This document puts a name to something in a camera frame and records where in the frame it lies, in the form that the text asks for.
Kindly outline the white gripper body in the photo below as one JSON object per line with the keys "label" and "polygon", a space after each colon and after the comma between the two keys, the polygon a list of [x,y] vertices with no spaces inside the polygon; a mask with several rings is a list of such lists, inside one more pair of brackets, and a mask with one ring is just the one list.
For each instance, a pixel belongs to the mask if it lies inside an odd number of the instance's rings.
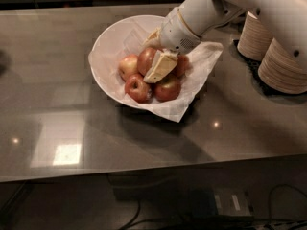
{"label": "white gripper body", "polygon": [[159,42],[163,48],[186,55],[201,43],[201,39],[189,29],[179,7],[175,7],[161,24]]}

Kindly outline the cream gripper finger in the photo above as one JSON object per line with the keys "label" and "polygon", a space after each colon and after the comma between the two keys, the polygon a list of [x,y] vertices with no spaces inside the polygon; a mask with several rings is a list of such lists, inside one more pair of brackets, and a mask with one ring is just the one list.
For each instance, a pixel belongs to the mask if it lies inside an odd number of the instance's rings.
{"label": "cream gripper finger", "polygon": [[166,77],[177,66],[177,53],[157,51],[153,57],[152,66],[144,77],[146,83],[157,83]]}
{"label": "cream gripper finger", "polygon": [[161,46],[159,27],[153,30],[153,32],[145,39],[142,46],[145,48],[148,48],[148,47],[159,48]]}

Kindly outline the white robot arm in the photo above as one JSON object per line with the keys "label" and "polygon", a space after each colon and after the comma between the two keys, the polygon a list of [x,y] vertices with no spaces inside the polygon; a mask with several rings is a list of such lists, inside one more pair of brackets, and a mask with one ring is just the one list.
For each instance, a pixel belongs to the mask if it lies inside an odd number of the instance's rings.
{"label": "white robot arm", "polygon": [[307,0],[184,0],[144,42],[188,54],[212,29],[251,12],[301,66],[307,65]]}

